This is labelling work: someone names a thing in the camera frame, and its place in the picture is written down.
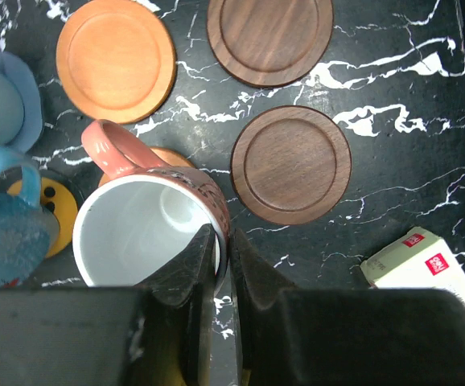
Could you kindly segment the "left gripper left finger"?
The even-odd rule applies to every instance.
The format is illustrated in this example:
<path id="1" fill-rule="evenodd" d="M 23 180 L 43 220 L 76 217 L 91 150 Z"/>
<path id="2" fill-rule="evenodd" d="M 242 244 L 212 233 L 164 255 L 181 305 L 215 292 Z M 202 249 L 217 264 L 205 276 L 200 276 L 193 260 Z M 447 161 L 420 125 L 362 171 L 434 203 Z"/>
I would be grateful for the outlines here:
<path id="1" fill-rule="evenodd" d="M 200 227 L 182 252 L 138 284 L 146 304 L 135 385 L 208 385 L 215 232 Z"/>

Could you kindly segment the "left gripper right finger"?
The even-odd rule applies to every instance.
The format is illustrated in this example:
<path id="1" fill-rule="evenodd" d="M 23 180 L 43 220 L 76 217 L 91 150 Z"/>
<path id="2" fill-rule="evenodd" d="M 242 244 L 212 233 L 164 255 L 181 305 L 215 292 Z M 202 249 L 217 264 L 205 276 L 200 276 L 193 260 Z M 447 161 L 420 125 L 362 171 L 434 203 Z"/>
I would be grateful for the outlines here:
<path id="1" fill-rule="evenodd" d="M 228 255 L 240 384 L 281 384 L 288 377 L 289 343 L 280 293 L 296 285 L 239 228 L 231 235 Z"/>

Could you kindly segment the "brown white cup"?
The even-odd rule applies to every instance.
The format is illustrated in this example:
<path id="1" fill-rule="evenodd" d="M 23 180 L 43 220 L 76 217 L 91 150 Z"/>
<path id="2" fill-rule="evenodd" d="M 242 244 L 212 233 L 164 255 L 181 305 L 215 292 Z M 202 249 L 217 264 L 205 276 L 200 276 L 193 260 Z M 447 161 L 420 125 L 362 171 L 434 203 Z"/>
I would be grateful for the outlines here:
<path id="1" fill-rule="evenodd" d="M 195 167 L 163 161 L 112 121 L 93 121 L 81 142 L 109 178 L 84 201 L 72 232 L 72 250 L 84 283 L 137 285 L 210 224 L 215 232 L 215 289 L 220 290 L 228 266 L 230 215 L 216 182 Z"/>

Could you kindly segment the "dark wooden coaster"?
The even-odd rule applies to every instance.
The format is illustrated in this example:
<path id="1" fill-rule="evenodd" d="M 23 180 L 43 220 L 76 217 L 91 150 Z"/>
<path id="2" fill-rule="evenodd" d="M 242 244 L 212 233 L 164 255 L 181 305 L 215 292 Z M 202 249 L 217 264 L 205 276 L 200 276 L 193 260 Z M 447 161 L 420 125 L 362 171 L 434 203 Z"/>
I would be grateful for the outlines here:
<path id="1" fill-rule="evenodd" d="M 208 42 L 221 66 L 258 87 L 305 76 L 327 49 L 333 28 L 330 0 L 210 1 Z"/>
<path id="2" fill-rule="evenodd" d="M 341 128 L 327 115 L 283 105 L 244 127 L 230 169 L 237 197 L 254 215 L 274 224 L 305 224 L 340 201 L 352 155 Z"/>

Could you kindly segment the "light wooden coaster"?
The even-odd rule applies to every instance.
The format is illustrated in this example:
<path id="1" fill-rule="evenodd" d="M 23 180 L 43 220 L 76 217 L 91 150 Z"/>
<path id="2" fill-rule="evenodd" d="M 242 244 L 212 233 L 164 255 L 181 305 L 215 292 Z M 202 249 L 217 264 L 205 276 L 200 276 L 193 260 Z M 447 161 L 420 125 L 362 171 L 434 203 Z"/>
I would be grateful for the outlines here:
<path id="1" fill-rule="evenodd" d="M 143 174 L 146 170 L 155 167 L 195 167 L 184 156 L 173 150 L 150 147 L 139 141 L 135 145 L 109 144 L 109 148 L 104 150 L 107 145 L 107 142 L 102 142 L 84 147 L 91 159 L 103 171 L 98 187 L 122 177 Z"/>
<path id="2" fill-rule="evenodd" d="M 65 23 L 56 68 L 85 115 L 133 123 L 151 115 L 175 80 L 175 47 L 163 22 L 134 1 L 90 1 Z"/>

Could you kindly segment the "white yellow box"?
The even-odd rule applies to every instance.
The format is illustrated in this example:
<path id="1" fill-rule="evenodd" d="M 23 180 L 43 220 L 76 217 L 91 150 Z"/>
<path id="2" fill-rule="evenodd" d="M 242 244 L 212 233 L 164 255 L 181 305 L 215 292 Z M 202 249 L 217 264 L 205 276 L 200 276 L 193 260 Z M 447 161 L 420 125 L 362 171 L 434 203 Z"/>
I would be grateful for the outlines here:
<path id="1" fill-rule="evenodd" d="M 446 241 L 424 228 L 412 228 L 360 269 L 373 287 L 447 290 L 465 304 L 465 272 Z"/>

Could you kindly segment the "orange silicone coaster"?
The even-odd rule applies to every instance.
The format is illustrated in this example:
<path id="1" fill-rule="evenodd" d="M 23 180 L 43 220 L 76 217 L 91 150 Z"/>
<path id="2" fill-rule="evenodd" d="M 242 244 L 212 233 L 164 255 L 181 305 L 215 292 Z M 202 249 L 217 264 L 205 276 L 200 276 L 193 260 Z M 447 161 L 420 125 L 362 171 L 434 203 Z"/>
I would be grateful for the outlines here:
<path id="1" fill-rule="evenodd" d="M 72 240 L 72 230 L 79 211 L 80 194 L 63 175 L 53 170 L 42 170 L 41 205 L 57 220 L 59 231 L 57 238 L 51 238 L 46 258 L 55 256 L 65 249 Z"/>

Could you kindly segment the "grey cup white inside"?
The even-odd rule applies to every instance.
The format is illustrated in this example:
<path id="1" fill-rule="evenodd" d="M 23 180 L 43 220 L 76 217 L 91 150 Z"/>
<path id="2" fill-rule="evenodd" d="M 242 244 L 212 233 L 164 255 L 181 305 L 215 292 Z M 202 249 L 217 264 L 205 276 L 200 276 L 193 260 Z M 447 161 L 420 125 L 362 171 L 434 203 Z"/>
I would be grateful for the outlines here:
<path id="1" fill-rule="evenodd" d="M 0 146 L 0 174 L 13 168 L 22 172 L 17 195 L 0 192 L 0 287 L 26 280 L 56 242 L 60 226 L 40 203 L 39 170 L 25 154 Z"/>

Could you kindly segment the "blue silicone coaster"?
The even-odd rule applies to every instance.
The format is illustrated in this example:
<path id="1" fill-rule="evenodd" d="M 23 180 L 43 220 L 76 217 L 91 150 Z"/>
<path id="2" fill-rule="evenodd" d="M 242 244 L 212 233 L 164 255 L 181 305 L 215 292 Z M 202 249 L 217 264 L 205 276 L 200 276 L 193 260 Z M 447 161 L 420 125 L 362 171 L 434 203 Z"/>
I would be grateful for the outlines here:
<path id="1" fill-rule="evenodd" d="M 23 101 L 22 127 L 7 145 L 27 152 L 43 132 L 43 109 L 39 88 L 28 65 L 12 53 L 0 51 L 0 71 L 16 87 Z"/>

